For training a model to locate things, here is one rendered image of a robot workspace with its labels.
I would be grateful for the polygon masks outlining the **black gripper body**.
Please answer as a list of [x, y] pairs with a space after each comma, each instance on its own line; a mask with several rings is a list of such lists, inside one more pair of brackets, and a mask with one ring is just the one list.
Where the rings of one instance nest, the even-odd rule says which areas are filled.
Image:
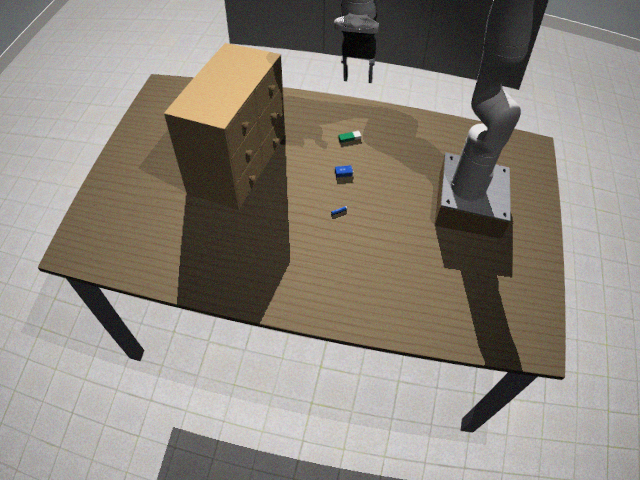
[[334, 28], [343, 32], [342, 55], [344, 57], [366, 59], [375, 57], [376, 39], [374, 34], [379, 31], [376, 10], [376, 0], [366, 3], [341, 0], [341, 17], [335, 19]]

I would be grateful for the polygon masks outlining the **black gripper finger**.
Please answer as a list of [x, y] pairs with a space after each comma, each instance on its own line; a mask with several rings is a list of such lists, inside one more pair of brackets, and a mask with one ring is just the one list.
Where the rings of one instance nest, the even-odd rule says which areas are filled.
[[[369, 65], [370, 65], [370, 70], [369, 70], [369, 83], [372, 83], [372, 79], [373, 79], [373, 66], [375, 64], [375, 57], [373, 59], [370, 59], [369, 61]], [[371, 77], [372, 76], [372, 77]]]
[[342, 55], [341, 63], [343, 63], [343, 77], [344, 77], [344, 81], [347, 82], [347, 79], [348, 79], [348, 65], [346, 64], [346, 62], [347, 62], [347, 57], [344, 57]]

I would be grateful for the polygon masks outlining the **small wooden chest of drawers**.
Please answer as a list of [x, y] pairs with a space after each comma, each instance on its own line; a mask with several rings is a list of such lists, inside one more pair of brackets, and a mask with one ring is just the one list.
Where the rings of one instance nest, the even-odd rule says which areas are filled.
[[[281, 54], [225, 43], [192, 79], [170, 107], [165, 119], [186, 193], [239, 210], [236, 184], [260, 148], [256, 88], [277, 61], [280, 61], [284, 121]], [[226, 128], [252, 95], [260, 146], [235, 183]], [[283, 136], [283, 137], [284, 137]], [[261, 173], [262, 173], [261, 171]], [[261, 175], [260, 173], [260, 175]], [[259, 175], [259, 176], [260, 176]], [[259, 178], [258, 176], [258, 178]], [[257, 178], [257, 179], [258, 179]]]

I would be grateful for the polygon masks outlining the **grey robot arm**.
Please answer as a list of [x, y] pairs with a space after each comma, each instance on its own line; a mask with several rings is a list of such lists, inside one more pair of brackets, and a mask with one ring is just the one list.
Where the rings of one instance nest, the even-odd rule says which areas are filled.
[[451, 180], [453, 192], [461, 199], [484, 198], [499, 155], [520, 118], [521, 108], [503, 89], [502, 80], [527, 54], [533, 4], [534, 0], [494, 0], [491, 6], [471, 101], [483, 124], [469, 130]]

